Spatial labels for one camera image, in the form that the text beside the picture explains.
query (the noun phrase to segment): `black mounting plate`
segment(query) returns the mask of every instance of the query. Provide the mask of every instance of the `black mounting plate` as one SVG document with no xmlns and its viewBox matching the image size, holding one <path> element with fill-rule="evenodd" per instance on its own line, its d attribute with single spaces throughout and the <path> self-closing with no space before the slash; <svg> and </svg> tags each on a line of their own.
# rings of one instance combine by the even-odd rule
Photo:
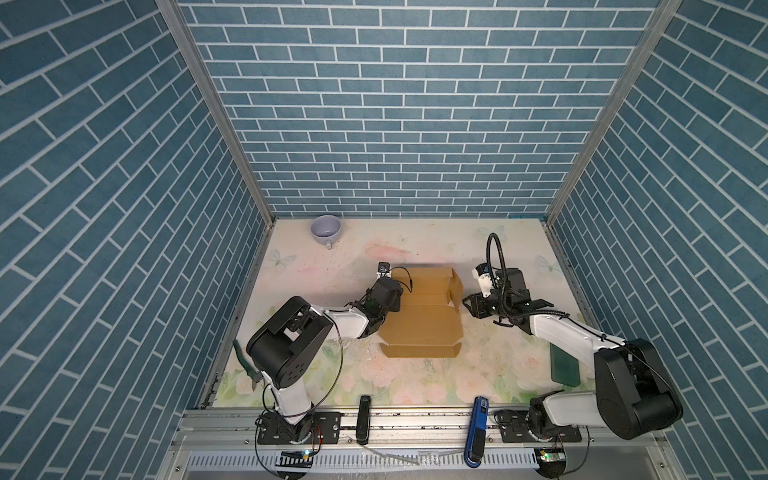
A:
<svg viewBox="0 0 768 480">
<path fill-rule="evenodd" d="M 277 414 L 268 412 L 261 421 L 262 429 L 259 431 L 259 445 L 292 445 L 290 440 L 293 438 L 286 435 L 285 430 L 280 428 L 281 422 L 284 422 Z M 339 429 L 341 428 L 340 412 L 314 412 L 310 420 L 312 425 L 320 427 L 323 434 L 323 444 L 335 445 L 339 443 Z M 310 444 L 312 439 L 307 439 L 306 444 Z"/>
<path fill-rule="evenodd" d="M 541 442 L 528 427 L 528 409 L 506 409 L 494 414 L 504 443 Z M 575 427 L 563 427 L 560 440 L 563 443 L 581 441 L 581 433 Z"/>
</svg>

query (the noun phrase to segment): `robotic arm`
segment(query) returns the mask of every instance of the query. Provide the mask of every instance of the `robotic arm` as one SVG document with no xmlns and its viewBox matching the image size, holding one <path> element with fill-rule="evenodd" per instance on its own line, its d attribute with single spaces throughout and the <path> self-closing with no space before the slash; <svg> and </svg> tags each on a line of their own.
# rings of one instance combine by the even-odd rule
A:
<svg viewBox="0 0 768 480">
<path fill-rule="evenodd" d="M 586 425 L 608 427 L 629 440 L 665 429 L 682 417 L 679 394 L 653 345 L 643 339 L 626 341 L 608 335 L 552 310 L 553 305 L 545 300 L 531 300 L 522 272 L 504 265 L 498 238 L 502 268 L 491 267 L 494 236 L 488 237 L 487 262 L 472 272 L 481 292 L 464 298 L 464 305 L 475 318 L 498 315 L 495 324 L 517 326 L 547 340 L 595 374 L 593 392 L 553 392 L 533 399 L 528 423 L 534 435 L 549 439 L 571 425 Z"/>
<path fill-rule="evenodd" d="M 294 296 L 250 338 L 246 353 L 272 390 L 287 438 L 302 439 L 311 426 L 314 405 L 301 377 L 323 341 L 370 336 L 388 312 L 399 311 L 401 295 L 400 283 L 389 275 L 389 264 L 381 263 L 379 278 L 361 300 L 328 309 Z"/>
</svg>

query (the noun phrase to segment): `floral pattern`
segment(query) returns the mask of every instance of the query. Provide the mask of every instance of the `floral pattern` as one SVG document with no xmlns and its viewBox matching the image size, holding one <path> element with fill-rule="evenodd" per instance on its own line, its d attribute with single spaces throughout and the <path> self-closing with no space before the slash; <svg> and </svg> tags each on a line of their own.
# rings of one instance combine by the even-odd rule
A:
<svg viewBox="0 0 768 480">
<path fill-rule="evenodd" d="M 553 302 L 560 310 L 581 317 L 541 225 L 536 220 L 346 220 L 344 235 L 327 250 L 308 234 L 307 220 L 280 220 L 271 242 L 282 257 L 268 250 L 265 266 L 243 316 L 238 333 L 241 345 L 293 295 L 311 303 L 343 305 L 359 298 L 375 278 L 379 261 L 397 264 L 451 265 L 474 293 L 469 271 L 485 256 L 485 236 L 495 231 L 507 247 L 508 266 L 523 270 L 534 297 Z M 478 395 L 492 402 L 528 402 L 531 397 L 563 389 L 551 381 L 549 344 L 523 333 L 503 329 L 490 319 L 475 319 L 462 307 L 464 338 L 454 359 L 396 359 L 383 355 L 376 335 L 343 341 L 344 367 L 327 405 L 354 406 L 361 395 L 376 405 L 461 405 Z M 312 399 L 322 398 L 333 384 L 341 359 L 338 340 L 329 340 L 310 364 L 305 376 Z M 594 374 L 581 367 L 578 389 L 594 388 Z M 251 389 L 250 378 L 231 355 L 214 407 L 261 406 L 262 384 Z M 266 394 L 266 401 L 272 397 Z"/>
</svg>

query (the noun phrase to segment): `blue brick wallpaper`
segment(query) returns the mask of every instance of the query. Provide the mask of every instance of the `blue brick wallpaper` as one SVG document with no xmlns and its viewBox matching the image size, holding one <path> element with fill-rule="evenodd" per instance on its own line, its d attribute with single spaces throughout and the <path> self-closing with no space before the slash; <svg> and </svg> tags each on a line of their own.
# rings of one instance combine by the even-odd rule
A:
<svg viewBox="0 0 768 480">
<path fill-rule="evenodd" d="M 278 216 L 542 217 L 657 0 L 181 0 Z"/>
<path fill-rule="evenodd" d="M 554 228 L 604 329 L 653 340 L 689 478 L 768 466 L 768 2 L 684 0 Z"/>
<path fill-rule="evenodd" d="M 0 2 L 0 478 L 145 478 L 263 221 L 153 0 Z"/>
</svg>

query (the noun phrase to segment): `unfolded cardboard box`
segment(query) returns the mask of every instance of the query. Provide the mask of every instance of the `unfolded cardboard box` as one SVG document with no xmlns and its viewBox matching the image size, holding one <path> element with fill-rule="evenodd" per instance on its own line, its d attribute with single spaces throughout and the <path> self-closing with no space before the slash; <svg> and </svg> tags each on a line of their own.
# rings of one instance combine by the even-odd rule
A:
<svg viewBox="0 0 768 480">
<path fill-rule="evenodd" d="M 408 268 L 413 293 L 404 288 L 400 311 L 389 312 L 379 329 L 382 352 L 388 357 L 453 358 L 462 349 L 464 286 L 450 267 Z M 392 278 L 409 284 L 408 274 L 397 269 Z"/>
</svg>

